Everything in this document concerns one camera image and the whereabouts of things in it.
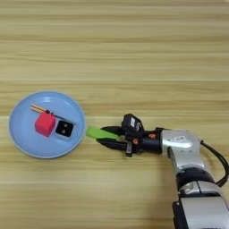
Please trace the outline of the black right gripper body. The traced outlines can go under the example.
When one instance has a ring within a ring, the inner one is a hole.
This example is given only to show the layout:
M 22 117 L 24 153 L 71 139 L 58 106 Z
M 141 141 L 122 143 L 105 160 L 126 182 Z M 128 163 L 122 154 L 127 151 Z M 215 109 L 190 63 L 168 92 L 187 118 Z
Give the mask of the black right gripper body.
M 153 131 L 127 131 L 125 139 L 127 140 L 126 156 L 132 157 L 133 154 L 142 152 L 162 153 L 161 133 L 163 128 L 156 128 Z

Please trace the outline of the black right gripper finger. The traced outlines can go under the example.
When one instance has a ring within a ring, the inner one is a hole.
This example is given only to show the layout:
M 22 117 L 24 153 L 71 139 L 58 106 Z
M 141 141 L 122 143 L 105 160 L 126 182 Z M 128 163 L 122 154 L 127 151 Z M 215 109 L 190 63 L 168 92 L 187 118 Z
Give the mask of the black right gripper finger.
M 103 138 L 103 139 L 97 139 L 97 142 L 111 149 L 122 150 L 122 151 L 125 151 L 127 149 L 126 142 L 118 141 L 115 139 Z
M 113 133 L 118 136 L 122 136 L 125 134 L 125 131 L 120 126 L 106 126 L 106 127 L 103 127 L 102 130 Z

